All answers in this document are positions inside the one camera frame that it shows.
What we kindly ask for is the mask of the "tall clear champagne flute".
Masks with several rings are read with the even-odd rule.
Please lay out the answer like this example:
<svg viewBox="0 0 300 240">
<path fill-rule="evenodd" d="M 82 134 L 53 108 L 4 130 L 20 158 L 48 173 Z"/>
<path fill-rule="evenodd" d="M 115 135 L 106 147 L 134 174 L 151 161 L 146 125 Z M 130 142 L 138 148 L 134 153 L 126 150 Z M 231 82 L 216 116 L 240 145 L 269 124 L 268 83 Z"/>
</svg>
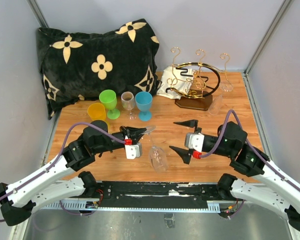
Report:
<svg viewBox="0 0 300 240">
<path fill-rule="evenodd" d="M 211 105 L 208 108 L 208 112 L 213 116 L 215 116 L 219 113 L 219 111 L 222 107 L 224 94 L 228 93 L 228 92 L 232 92 L 234 89 L 233 85 L 227 80 L 222 81 L 220 83 L 220 88 L 222 90 L 222 93 L 212 101 Z"/>
</svg>

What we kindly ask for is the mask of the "gold and black wine glass rack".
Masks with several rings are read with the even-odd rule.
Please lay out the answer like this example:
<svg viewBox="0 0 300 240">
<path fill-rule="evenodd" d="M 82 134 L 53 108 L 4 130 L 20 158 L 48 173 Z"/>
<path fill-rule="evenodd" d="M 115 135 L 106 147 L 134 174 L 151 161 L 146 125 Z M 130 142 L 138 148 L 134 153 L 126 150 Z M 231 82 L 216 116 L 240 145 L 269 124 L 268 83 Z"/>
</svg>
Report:
<svg viewBox="0 0 300 240">
<path fill-rule="evenodd" d="M 170 66 L 177 70 L 184 70 L 181 73 L 182 76 L 186 76 L 186 68 L 193 69 L 192 85 L 188 91 L 181 93 L 172 88 L 173 91 L 181 95 L 181 99 L 174 99 L 174 103 L 180 108 L 208 111 L 213 100 L 222 93 L 220 83 L 229 81 L 227 78 L 227 68 L 224 67 L 221 70 L 210 64 L 203 63 L 202 60 L 206 56 L 206 53 L 202 49 L 195 51 L 196 55 L 202 56 L 199 62 L 185 62 L 181 64 L 175 63 L 181 50 L 178 47 L 173 47 L 170 51 L 175 54 Z"/>
</svg>

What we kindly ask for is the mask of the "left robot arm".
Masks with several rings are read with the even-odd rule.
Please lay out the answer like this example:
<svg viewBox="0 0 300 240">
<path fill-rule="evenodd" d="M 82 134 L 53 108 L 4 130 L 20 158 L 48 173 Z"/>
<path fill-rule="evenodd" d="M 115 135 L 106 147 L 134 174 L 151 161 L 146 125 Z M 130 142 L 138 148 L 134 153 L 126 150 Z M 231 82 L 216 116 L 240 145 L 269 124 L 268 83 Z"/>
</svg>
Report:
<svg viewBox="0 0 300 240">
<path fill-rule="evenodd" d="M 68 136 L 77 126 L 84 126 L 82 134 L 71 143 L 63 142 L 58 155 L 30 175 L 11 184 L 0 183 L 0 211 L 2 223 L 15 226 L 33 213 L 56 201 L 69 197 L 93 197 L 98 183 L 89 171 L 82 169 L 105 152 L 123 149 L 126 158 L 142 155 L 140 139 L 147 128 L 121 126 L 109 133 L 103 120 L 77 122 L 67 131 Z"/>
</svg>

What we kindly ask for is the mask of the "brown tinted clear goblet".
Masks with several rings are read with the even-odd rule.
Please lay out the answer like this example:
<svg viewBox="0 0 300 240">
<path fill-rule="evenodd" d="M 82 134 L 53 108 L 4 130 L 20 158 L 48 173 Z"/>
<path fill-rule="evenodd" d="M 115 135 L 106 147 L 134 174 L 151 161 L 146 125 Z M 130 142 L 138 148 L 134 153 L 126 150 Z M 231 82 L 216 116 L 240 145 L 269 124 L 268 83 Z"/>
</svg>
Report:
<svg viewBox="0 0 300 240">
<path fill-rule="evenodd" d="M 123 92 L 121 95 L 121 103 L 123 108 L 129 112 L 129 119 L 134 120 L 136 118 L 133 113 L 133 109 L 136 106 L 134 94 L 130 91 Z"/>
</svg>

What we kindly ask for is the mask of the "short clear wine glass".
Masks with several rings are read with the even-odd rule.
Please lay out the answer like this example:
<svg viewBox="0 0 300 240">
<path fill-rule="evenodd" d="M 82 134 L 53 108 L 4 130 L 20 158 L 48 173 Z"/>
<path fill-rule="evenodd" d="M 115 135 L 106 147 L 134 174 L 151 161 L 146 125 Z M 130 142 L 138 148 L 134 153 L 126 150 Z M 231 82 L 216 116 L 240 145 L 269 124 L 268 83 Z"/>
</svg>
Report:
<svg viewBox="0 0 300 240">
<path fill-rule="evenodd" d="M 155 170 L 155 172 L 157 172 L 157 173 L 166 172 L 169 167 L 167 155 L 161 147 L 155 145 L 154 140 L 151 136 L 151 133 L 156 129 L 156 126 L 149 125 L 149 126 L 146 126 L 145 128 L 146 128 L 146 130 L 143 134 L 148 135 L 150 138 L 150 142 L 151 142 L 151 148 L 148 153 L 149 161 L 150 161 L 153 169 Z"/>
</svg>

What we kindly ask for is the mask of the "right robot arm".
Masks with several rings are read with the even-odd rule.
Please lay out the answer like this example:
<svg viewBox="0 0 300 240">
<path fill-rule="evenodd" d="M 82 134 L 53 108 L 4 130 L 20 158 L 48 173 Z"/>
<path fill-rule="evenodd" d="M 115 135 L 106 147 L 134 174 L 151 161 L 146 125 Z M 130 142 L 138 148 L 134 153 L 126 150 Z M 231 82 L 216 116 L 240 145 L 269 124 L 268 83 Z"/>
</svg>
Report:
<svg viewBox="0 0 300 240">
<path fill-rule="evenodd" d="M 200 159 L 212 152 L 229 158 L 229 165 L 236 172 L 271 189 L 266 191 L 225 173 L 216 188 L 220 199 L 234 197 L 253 202 L 277 213 L 300 232 L 300 183 L 282 171 L 264 152 L 250 146 L 248 134 L 238 124 L 230 121 L 220 125 L 217 136 L 202 134 L 196 119 L 181 121 L 178 125 L 194 129 L 186 134 L 184 149 L 171 146 L 185 164 L 189 164 L 191 158 Z"/>
</svg>

